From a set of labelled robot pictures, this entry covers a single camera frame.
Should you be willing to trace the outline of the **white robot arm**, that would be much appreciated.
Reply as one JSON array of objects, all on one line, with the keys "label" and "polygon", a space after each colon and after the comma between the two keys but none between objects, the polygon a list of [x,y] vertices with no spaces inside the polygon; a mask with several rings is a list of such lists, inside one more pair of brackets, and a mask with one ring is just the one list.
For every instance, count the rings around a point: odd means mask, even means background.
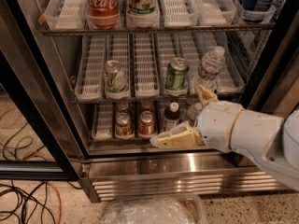
[{"label": "white robot arm", "polygon": [[159,149],[205,145],[247,157],[290,189],[299,190],[299,112],[287,118],[221,101],[202,85],[195,87],[203,109],[194,126],[183,122],[149,140]]}]

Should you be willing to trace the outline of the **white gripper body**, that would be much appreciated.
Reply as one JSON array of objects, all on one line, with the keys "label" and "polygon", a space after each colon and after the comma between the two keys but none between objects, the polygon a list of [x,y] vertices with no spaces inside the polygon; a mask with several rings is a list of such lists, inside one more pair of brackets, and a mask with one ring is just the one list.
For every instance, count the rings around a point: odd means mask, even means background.
[{"label": "white gripper body", "polygon": [[227,101],[207,105],[197,117],[197,129],[203,143],[221,152],[230,152],[231,132],[243,110],[242,105]]}]

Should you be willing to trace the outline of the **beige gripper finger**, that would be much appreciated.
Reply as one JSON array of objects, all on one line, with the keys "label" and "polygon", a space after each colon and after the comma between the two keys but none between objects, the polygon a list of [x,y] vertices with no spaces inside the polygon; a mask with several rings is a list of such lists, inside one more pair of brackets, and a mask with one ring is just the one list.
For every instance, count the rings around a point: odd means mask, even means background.
[{"label": "beige gripper finger", "polygon": [[203,107],[219,101],[218,96],[214,92],[206,89],[202,85],[196,85],[194,90]]},{"label": "beige gripper finger", "polygon": [[153,135],[149,141],[160,149],[193,148],[202,145],[201,134],[188,121],[180,123],[170,131]]}]

